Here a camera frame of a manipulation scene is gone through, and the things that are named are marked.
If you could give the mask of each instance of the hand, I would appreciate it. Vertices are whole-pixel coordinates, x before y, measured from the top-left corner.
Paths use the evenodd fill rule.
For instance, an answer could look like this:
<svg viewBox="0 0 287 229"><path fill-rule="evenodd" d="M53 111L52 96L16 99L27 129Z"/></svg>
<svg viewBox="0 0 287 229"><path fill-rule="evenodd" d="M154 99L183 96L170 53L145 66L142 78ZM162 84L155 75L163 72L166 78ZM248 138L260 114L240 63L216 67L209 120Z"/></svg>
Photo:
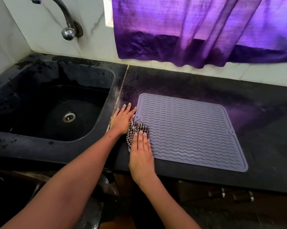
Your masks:
<svg viewBox="0 0 287 229"><path fill-rule="evenodd" d="M125 104L122 106L120 112L119 108L117 108L111 120L110 129L117 130L120 136L128 132L129 122L131 120L134 120L134 113L136 112L136 107L132 111L130 111L131 103L128 104L128 107L126 109L125 108Z"/></svg>
<svg viewBox="0 0 287 229"><path fill-rule="evenodd" d="M128 166L133 180L140 188L156 177L151 143L143 131L134 134Z"/></svg>

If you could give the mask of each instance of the purple curtain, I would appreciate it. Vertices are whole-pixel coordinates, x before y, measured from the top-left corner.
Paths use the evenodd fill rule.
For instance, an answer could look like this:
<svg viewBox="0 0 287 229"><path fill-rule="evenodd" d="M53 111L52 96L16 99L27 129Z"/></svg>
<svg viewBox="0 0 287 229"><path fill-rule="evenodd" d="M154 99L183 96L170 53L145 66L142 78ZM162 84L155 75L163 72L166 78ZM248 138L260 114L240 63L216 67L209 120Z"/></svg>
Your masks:
<svg viewBox="0 0 287 229"><path fill-rule="evenodd" d="M121 59L287 62L287 0L112 0Z"/></svg>

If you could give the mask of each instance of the backsplash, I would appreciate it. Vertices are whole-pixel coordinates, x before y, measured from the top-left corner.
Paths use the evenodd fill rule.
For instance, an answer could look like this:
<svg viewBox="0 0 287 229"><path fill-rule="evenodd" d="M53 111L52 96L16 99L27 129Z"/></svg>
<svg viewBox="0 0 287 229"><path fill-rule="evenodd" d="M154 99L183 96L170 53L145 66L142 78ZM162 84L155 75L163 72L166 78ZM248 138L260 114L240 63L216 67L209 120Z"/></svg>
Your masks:
<svg viewBox="0 0 287 229"><path fill-rule="evenodd" d="M206 65L203 69L195 69L191 66L176 67L169 62L121 60L116 51L114 29L105 26L103 0L62 0L84 30L83 37L73 41L62 38L65 18L52 0L42 0L41 5L30 0L3 1L31 49L36 52L287 86L287 63L229 62L224 67Z"/></svg>
<svg viewBox="0 0 287 229"><path fill-rule="evenodd" d="M0 73L31 52L3 0L0 0Z"/></svg>

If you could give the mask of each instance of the forearm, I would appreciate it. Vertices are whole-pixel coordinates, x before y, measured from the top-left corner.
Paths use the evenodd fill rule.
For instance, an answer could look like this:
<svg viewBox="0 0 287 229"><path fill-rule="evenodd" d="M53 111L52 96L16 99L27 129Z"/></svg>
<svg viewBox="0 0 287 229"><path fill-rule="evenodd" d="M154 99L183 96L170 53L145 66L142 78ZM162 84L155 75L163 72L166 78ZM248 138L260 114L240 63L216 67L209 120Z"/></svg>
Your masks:
<svg viewBox="0 0 287 229"><path fill-rule="evenodd" d="M146 183L139 184L150 200L166 229L199 229L198 224L167 192L160 179L155 175Z"/></svg>
<svg viewBox="0 0 287 229"><path fill-rule="evenodd" d="M94 190L119 136L116 131L109 130L99 141L56 173L33 200L3 228L72 227ZM42 220L43 223L36 225L36 220Z"/></svg>

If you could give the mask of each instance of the person's right arm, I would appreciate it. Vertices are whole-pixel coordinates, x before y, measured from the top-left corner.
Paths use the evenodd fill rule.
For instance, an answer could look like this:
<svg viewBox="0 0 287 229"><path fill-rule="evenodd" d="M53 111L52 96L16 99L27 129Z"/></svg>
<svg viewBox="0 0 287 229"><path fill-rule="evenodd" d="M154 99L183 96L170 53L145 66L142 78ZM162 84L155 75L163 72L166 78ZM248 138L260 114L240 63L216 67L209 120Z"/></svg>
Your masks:
<svg viewBox="0 0 287 229"><path fill-rule="evenodd" d="M133 180L150 200L166 229L200 229L199 225L171 197L157 177L151 144L142 131L134 135L129 168Z"/></svg>

